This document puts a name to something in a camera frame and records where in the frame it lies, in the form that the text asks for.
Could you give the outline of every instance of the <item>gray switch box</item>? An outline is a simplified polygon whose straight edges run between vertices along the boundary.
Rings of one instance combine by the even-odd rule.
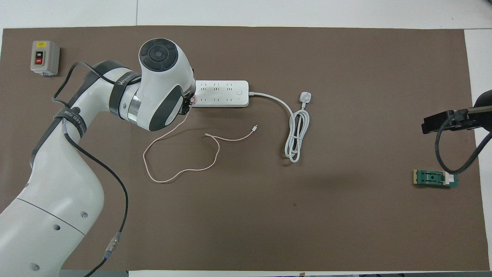
[[[37,40],[32,43],[31,70],[43,75],[58,74],[60,48],[52,41]]]

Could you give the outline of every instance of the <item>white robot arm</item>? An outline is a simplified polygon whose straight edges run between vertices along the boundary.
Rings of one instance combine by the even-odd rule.
[[[114,84],[90,72],[36,146],[25,188],[0,214],[1,276],[58,276],[102,210],[101,184],[65,138],[64,128],[77,143],[101,111],[149,131],[188,112],[196,84],[181,48],[156,38],[144,43],[138,56],[140,82],[138,73],[118,62],[98,64],[95,71]],[[118,237],[119,232],[107,255]]]

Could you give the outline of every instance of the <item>power socket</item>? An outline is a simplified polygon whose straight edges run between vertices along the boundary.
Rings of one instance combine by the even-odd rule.
[[[246,81],[196,81],[194,107],[246,107],[248,104]]]

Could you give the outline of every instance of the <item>coiled white cable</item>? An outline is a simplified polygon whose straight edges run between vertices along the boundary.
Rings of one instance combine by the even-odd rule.
[[[301,93],[299,100],[302,102],[302,106],[301,109],[296,112],[292,112],[289,105],[287,105],[284,101],[282,101],[281,99],[275,96],[271,96],[265,93],[258,93],[258,92],[250,92],[249,95],[263,96],[276,100],[287,108],[287,110],[290,113],[290,118],[289,118],[290,130],[289,130],[289,136],[287,137],[287,141],[285,142],[284,152],[285,152],[285,156],[289,158],[291,162],[296,163],[297,161],[299,161],[299,157],[301,156],[301,146],[303,143],[303,138],[309,127],[309,113],[304,108],[306,107],[306,103],[309,103],[309,101],[311,101],[311,93],[309,92]]]

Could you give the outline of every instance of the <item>white tabletop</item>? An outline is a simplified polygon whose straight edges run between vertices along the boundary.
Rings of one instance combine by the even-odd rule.
[[[0,34],[4,28],[135,25],[465,29],[472,100],[492,89],[492,3],[486,0],[0,0]],[[477,144],[486,134],[483,129],[475,131]],[[490,161],[492,147],[488,145],[480,154],[479,162],[492,264]],[[286,273],[162,271],[153,272],[152,276],[279,276]],[[149,272],[131,272],[130,276],[149,276]]]

